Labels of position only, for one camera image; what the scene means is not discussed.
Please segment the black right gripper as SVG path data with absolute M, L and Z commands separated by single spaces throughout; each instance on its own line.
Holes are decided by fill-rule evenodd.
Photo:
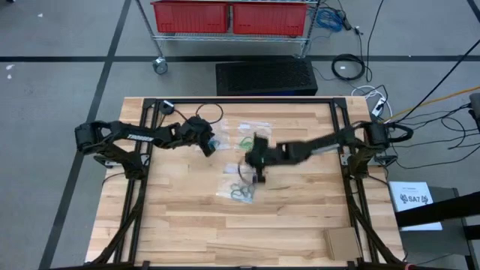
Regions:
M 252 148 L 247 151 L 244 159 L 246 164 L 257 169 L 290 163 L 286 143 L 277 143 L 275 147 L 270 147 L 269 140 L 256 133 L 253 136 Z

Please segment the black perforated platform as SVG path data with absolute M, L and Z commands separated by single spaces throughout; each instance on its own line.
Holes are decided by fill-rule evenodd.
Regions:
M 218 96 L 314 96 L 318 91 L 308 60 L 244 61 L 215 65 Z

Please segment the red plastic storage bin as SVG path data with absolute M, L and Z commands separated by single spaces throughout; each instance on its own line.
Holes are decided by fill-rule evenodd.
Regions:
M 297 3 L 235 3 L 233 32 L 238 35 L 302 36 L 308 6 Z
M 226 2 L 155 1 L 151 3 L 160 33 L 226 33 Z

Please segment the small cardboard box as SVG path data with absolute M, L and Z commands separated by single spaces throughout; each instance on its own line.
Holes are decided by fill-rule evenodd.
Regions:
M 350 261 L 362 257 L 359 240 L 353 227 L 327 229 L 324 236 L 330 260 Z

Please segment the white power strip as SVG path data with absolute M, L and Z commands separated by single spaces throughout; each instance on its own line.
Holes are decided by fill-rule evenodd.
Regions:
M 386 104 L 386 99 L 381 97 L 377 102 L 374 108 L 371 111 L 371 114 L 378 117 L 383 113 L 384 106 Z

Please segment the white paper sign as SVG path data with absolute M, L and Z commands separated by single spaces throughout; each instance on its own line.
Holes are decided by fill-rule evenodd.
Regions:
M 433 198 L 424 181 L 390 181 L 388 183 L 394 210 L 402 212 L 432 204 Z M 400 231 L 441 231 L 440 222 L 401 227 Z

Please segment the black metal beam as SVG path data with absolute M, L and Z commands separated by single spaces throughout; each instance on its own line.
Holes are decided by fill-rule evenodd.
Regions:
M 395 217 L 399 227 L 411 227 L 476 215 L 480 215 L 480 191 L 399 211 Z

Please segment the grey cart top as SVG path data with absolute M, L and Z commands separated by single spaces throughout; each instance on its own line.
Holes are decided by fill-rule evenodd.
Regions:
M 455 188 L 428 187 L 433 203 L 461 197 Z M 409 253 L 433 253 L 462 256 L 468 270 L 480 270 L 474 241 L 480 241 L 480 224 L 467 224 L 466 217 L 440 221 L 441 231 L 400 231 L 404 249 Z

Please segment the grey floor device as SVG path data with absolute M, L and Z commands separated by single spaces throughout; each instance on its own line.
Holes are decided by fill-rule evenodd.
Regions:
M 469 114 L 473 117 L 480 133 L 480 93 L 474 93 L 469 96 L 470 111 Z

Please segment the black aluminium table frame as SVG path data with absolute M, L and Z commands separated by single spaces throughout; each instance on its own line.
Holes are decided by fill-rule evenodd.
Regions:
M 155 148 L 134 262 L 153 266 L 332 266 L 324 232 L 348 227 L 341 165 L 334 151 L 296 166 L 267 170 L 252 204 L 216 195 L 227 164 L 244 152 L 233 146 L 243 121 L 268 122 L 271 141 L 310 140 L 334 130 L 328 105 L 309 97 L 228 98 L 211 105 L 177 102 L 167 123 L 199 113 L 228 121 L 230 149 L 210 157 L 195 147 Z

